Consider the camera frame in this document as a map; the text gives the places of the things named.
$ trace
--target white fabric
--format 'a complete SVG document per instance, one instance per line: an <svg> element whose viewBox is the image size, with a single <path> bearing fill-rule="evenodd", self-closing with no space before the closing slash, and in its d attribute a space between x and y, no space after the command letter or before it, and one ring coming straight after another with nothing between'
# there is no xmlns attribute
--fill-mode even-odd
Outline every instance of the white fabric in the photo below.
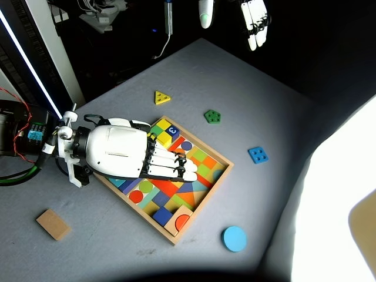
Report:
<svg viewBox="0 0 376 282"><path fill-rule="evenodd" d="M350 210L376 188L375 160L373 99L311 158L297 213L293 282L375 281L348 225Z"/></svg>

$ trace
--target gray table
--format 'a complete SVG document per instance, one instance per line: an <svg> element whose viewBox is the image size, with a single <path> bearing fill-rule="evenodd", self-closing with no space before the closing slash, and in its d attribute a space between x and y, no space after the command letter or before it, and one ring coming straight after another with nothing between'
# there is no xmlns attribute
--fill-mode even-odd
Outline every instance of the gray table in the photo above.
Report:
<svg viewBox="0 0 376 282"><path fill-rule="evenodd" d="M154 91L172 101L154 104ZM78 110L154 122L162 115L235 166L182 240L173 247L94 177L78 189L53 161L31 181L0 189L0 281L108 281L171 270L254 270L290 190L283 187L294 154L296 124L310 107L297 92L200 39ZM219 125L203 117L221 113ZM270 160L255 165L247 150L262 146ZM0 158L2 175L28 164ZM72 228L55 241L35 221L47 208ZM248 234L241 253L227 251L222 230Z"/></svg>

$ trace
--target yellow triangle block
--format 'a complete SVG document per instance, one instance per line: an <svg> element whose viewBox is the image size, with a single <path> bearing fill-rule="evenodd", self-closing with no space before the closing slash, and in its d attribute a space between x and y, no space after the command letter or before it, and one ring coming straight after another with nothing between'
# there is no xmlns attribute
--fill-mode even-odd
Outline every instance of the yellow triangle block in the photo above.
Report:
<svg viewBox="0 0 376 282"><path fill-rule="evenodd" d="M155 92L155 105L160 105L168 101L171 101L171 97L169 95L166 95L159 91Z"/></svg>

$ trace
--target green cable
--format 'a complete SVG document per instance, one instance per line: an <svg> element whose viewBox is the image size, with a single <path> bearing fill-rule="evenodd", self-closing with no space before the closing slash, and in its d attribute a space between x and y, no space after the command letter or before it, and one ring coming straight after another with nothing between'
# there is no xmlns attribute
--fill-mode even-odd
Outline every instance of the green cable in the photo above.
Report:
<svg viewBox="0 0 376 282"><path fill-rule="evenodd" d="M38 169L37 166L33 166L29 172L27 174L25 174L24 176L21 176L19 178L16 178L16 179L3 179L3 180L0 180L0 183L14 183L14 182L17 182L17 181L20 181L22 179L25 179L26 177L30 176L31 174L33 174L34 171L36 171Z"/></svg>

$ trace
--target wooden tray frame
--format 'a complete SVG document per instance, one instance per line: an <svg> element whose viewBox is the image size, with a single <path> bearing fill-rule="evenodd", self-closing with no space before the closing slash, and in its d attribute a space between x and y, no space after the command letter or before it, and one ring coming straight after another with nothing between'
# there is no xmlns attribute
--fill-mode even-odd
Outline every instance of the wooden tray frame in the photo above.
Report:
<svg viewBox="0 0 376 282"><path fill-rule="evenodd" d="M219 177L217 182L213 185L213 187L209 190L208 194L205 196L205 198L201 201L198 207L194 210L193 214L190 216L190 219L187 221L187 223L183 226L183 228L179 231L177 236L171 235L163 226L159 225L156 221L152 219L148 214L146 214L140 207L138 207L134 202L129 200L129 198L123 194L115 185L113 185L107 178L104 176L101 176L99 174L95 174L95 176L101 181L105 186L107 186L112 192L114 192L116 195L118 195L124 202L126 202L133 210L135 210L140 216L142 216L147 222L149 222L155 229L157 229L165 238L168 239L172 244L176 244L184 235L185 231L189 228L191 223L194 221L196 216L201 212L202 208L205 206L209 198L212 197L214 192L218 189L220 186L220 183L223 181L223 179L226 178L226 176L230 173L231 169L233 168L234 164L226 159L224 156L222 156L220 153L206 145L204 142L202 142L200 139L195 137L193 134L189 133L186 129L184 129L181 125L173 121L172 119L169 119L167 116L162 116L158 121L161 119L166 119L169 123L174 125L180 130L180 135L184 138L188 139L189 141L192 141L194 145L198 145L198 147L210 155L211 157L214 157L217 161L219 161L224 166L227 166L222 173L222 175Z"/></svg>

